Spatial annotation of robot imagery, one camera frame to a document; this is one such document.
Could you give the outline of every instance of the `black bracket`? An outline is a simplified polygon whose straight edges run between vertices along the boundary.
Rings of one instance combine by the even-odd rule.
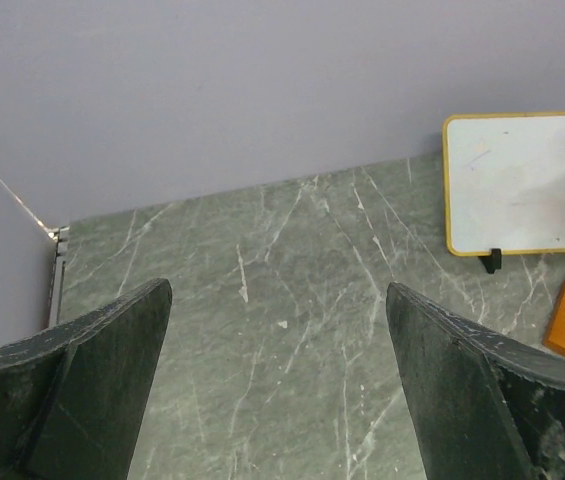
[[[486,272],[489,274],[493,274],[496,270],[502,268],[502,250],[499,248],[492,248],[490,255],[479,258],[484,268],[486,268]]]

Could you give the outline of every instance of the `yellow border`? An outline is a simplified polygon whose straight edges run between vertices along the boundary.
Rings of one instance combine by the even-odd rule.
[[[519,118],[519,117],[565,117],[565,112],[527,112],[527,113],[475,113],[451,115],[444,122],[442,127],[442,153],[444,159],[444,217],[446,224],[446,246],[449,251],[457,257],[480,257],[490,255],[491,252],[458,252],[453,248],[451,239],[451,184],[450,184],[450,165],[449,165],[449,139],[448,128],[453,120],[475,119],[475,118]],[[539,250],[507,250],[502,255],[524,255],[536,253],[565,253],[565,248],[539,249]]]

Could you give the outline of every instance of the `small whiteboard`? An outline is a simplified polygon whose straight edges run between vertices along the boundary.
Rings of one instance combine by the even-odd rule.
[[[453,116],[443,136],[453,254],[565,252],[565,113]]]

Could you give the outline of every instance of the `white board with yellow frame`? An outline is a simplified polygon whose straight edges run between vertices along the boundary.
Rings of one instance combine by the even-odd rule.
[[[456,115],[443,138],[451,253],[565,252],[565,112]]]

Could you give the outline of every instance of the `green marble surface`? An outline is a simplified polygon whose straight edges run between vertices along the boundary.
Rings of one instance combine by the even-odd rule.
[[[63,320],[173,286],[132,480],[424,479],[389,282],[537,347],[565,279],[450,255],[439,155],[82,221],[68,257]]]

